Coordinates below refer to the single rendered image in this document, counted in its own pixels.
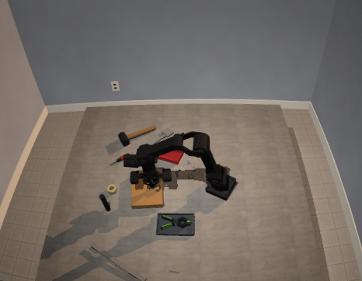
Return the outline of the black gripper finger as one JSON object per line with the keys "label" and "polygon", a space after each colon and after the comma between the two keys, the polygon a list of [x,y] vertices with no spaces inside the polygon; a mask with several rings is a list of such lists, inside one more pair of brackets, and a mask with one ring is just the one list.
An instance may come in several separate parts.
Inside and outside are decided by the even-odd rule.
{"label": "black gripper finger", "polygon": [[152,185],[153,185],[153,188],[155,187],[155,185],[156,185],[157,183],[159,183],[159,179],[158,179],[158,180],[156,180],[156,181],[152,180]]}
{"label": "black gripper finger", "polygon": [[152,181],[151,181],[151,180],[148,180],[148,182],[143,182],[143,183],[153,188],[153,185],[152,185]]}

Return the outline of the orange wooden board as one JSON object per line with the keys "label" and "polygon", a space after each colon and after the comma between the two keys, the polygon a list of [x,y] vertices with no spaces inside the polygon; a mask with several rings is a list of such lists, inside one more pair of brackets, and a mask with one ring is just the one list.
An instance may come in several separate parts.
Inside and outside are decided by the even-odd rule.
{"label": "orange wooden board", "polygon": [[156,192],[155,188],[144,185],[143,179],[138,179],[138,181],[138,184],[131,184],[132,209],[163,207],[162,189]]}

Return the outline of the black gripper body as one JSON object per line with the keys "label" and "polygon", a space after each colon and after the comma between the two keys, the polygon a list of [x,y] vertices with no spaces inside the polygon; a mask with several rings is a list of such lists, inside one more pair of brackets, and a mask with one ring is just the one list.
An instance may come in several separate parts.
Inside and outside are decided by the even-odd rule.
{"label": "black gripper body", "polygon": [[[143,169],[142,169],[143,170]],[[155,168],[150,171],[146,172],[143,170],[143,173],[138,174],[139,171],[133,171],[130,175],[131,184],[138,184],[138,179],[143,179],[143,182],[148,182],[148,180],[158,180],[162,179],[163,182],[171,182],[172,181],[172,173],[170,168],[162,169],[162,173],[158,173]],[[156,174],[157,173],[157,174]]]}

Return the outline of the red open tray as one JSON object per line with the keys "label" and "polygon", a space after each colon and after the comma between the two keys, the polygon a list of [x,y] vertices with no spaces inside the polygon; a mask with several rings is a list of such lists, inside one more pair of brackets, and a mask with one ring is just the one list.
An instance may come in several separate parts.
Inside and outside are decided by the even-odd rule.
{"label": "red open tray", "polygon": [[183,156],[183,151],[175,150],[167,154],[158,156],[158,159],[178,165],[182,156]]}

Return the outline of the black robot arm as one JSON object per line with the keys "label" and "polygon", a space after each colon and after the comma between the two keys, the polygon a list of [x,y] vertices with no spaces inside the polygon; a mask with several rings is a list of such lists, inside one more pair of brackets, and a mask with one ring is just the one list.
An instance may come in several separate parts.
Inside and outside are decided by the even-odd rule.
{"label": "black robot arm", "polygon": [[[193,150],[183,146],[183,141],[191,137],[193,137]],[[216,164],[210,150],[210,137],[202,132],[191,131],[186,134],[174,134],[173,137],[153,145],[143,144],[139,146],[136,154],[124,154],[124,167],[138,168],[141,166],[144,171],[150,172],[155,168],[158,156],[175,150],[201,158],[206,168],[205,178],[214,186],[214,190],[228,189],[227,169]]]}

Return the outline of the black mallet with wooden handle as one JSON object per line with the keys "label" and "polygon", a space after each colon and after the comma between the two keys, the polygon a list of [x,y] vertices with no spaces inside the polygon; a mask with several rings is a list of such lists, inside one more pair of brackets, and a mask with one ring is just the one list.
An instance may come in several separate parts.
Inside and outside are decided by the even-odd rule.
{"label": "black mallet with wooden handle", "polygon": [[140,136],[142,134],[146,134],[148,132],[151,132],[153,130],[156,130],[155,126],[152,126],[152,127],[148,127],[146,129],[143,129],[143,130],[139,130],[138,132],[135,132],[135,133],[132,133],[132,134],[129,134],[126,136],[126,134],[124,132],[120,132],[118,134],[118,137],[120,138],[120,141],[122,143],[123,146],[127,146],[129,143],[130,143],[130,139],[131,138],[134,138],[134,137],[137,137],[137,136]]}

